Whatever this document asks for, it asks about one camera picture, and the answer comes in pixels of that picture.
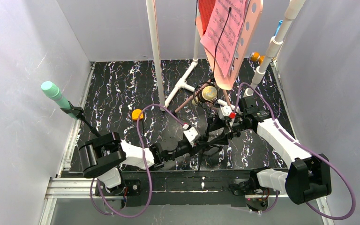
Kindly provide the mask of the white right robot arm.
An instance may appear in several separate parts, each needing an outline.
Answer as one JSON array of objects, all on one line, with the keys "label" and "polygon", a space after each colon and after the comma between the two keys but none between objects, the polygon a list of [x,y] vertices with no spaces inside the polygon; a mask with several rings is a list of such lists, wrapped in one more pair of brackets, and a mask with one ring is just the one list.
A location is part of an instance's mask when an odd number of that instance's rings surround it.
[{"label": "white right robot arm", "polygon": [[247,181],[232,184],[235,195],[244,195],[257,189],[273,189],[287,193],[295,204],[328,196],[332,192],[330,167],[324,154],[317,156],[303,150],[299,142],[289,137],[271,113],[259,107],[253,97],[239,100],[239,109],[222,106],[208,120],[205,131],[209,134],[222,129],[222,133],[209,141],[208,145],[228,145],[229,141],[245,130],[253,130],[280,155],[288,167],[287,172],[267,167],[250,173]]}]

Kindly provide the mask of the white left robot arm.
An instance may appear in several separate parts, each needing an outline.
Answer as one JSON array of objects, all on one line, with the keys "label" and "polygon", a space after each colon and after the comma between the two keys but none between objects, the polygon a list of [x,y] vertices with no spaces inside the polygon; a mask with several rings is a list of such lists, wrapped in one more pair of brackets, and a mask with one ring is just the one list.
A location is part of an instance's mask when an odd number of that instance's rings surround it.
[{"label": "white left robot arm", "polygon": [[183,132],[174,150],[163,150],[156,143],[147,148],[137,147],[122,140],[117,132],[112,132],[85,142],[78,150],[84,178],[97,178],[107,188],[122,184],[118,166],[125,164],[142,170],[160,166],[166,161],[191,154],[196,150],[200,134],[191,128]]}]

